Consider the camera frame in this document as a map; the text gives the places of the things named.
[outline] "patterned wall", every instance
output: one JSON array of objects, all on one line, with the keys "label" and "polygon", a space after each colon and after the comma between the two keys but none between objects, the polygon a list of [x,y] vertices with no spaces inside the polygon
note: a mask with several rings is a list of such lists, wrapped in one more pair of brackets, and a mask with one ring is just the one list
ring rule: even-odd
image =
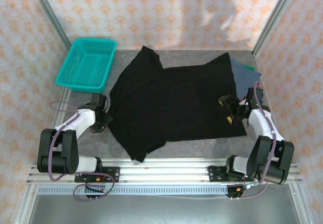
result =
[{"label": "patterned wall", "polygon": [[323,0],[292,0],[257,59],[279,130],[323,223]]},{"label": "patterned wall", "polygon": [[0,223],[12,223],[66,50],[37,0],[0,0]]},{"label": "patterned wall", "polygon": [[67,36],[118,49],[252,49],[278,0],[49,0]]}]

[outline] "gray table surface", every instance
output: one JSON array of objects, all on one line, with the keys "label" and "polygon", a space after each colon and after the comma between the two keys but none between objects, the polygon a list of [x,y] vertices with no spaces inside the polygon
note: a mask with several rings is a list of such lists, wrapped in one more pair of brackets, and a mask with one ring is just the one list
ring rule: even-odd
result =
[{"label": "gray table surface", "polygon": [[[110,71],[104,94],[109,96],[110,90],[117,81],[124,68],[130,64],[139,51],[117,50]],[[226,51],[202,50],[157,50],[164,68],[202,65],[222,55]],[[255,61],[250,51],[229,51],[230,57],[239,62],[255,67]],[[90,102],[91,93],[72,91],[70,102],[82,105]],[[148,158],[214,158],[228,157],[232,154],[248,157],[256,141],[252,126],[246,129],[247,136],[207,139],[181,142],[168,142],[162,148],[147,155]],[[128,154],[116,141],[108,128],[99,134],[86,130],[78,139],[81,155],[98,156],[101,158],[128,158]]]}]

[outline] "teal plastic basket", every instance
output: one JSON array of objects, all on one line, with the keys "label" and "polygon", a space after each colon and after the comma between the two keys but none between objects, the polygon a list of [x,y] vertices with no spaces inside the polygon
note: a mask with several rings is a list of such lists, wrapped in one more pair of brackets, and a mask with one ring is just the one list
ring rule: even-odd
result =
[{"label": "teal plastic basket", "polygon": [[117,43],[98,38],[78,38],[69,50],[56,84],[71,90],[103,93]]}]

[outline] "black t-shirt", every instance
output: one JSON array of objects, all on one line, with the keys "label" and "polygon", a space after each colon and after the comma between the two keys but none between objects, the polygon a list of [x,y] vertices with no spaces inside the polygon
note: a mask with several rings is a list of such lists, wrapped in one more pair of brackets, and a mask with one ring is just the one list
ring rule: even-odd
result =
[{"label": "black t-shirt", "polygon": [[167,141],[245,136],[219,104],[227,94],[236,96],[228,53],[205,65],[163,69],[159,55],[143,46],[111,90],[109,128],[140,162]]}]

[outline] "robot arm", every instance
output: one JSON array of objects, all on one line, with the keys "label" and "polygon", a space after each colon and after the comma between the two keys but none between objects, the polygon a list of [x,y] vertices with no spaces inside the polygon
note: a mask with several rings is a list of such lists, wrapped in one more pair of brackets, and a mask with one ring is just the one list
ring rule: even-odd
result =
[{"label": "robot arm", "polygon": [[77,139],[90,128],[93,132],[101,132],[112,120],[105,110],[106,97],[93,94],[91,102],[79,107],[70,119],[54,129],[44,129],[40,135],[37,168],[41,173],[48,173],[48,156],[51,141],[57,131],[65,126],[57,137],[54,147],[61,146],[60,151],[52,153],[52,172],[58,174],[74,174],[80,172],[98,172],[102,169],[98,157],[81,156],[78,152]]},{"label": "robot arm", "polygon": [[[262,90],[257,89],[257,95],[262,98]],[[276,129],[270,109],[262,106],[265,116],[261,113],[258,104],[254,100],[253,89],[250,88],[246,100],[239,103],[239,100],[230,95],[219,99],[220,104],[228,106],[231,115],[228,121],[237,124],[243,119],[247,119],[253,126],[257,141],[249,158],[232,155],[227,160],[225,175],[233,178],[251,177],[260,180],[268,161],[269,152],[273,146],[273,134],[276,136],[276,146],[274,149],[275,160],[271,160],[264,180],[275,184],[285,183],[294,153],[294,145],[279,134]]]}]

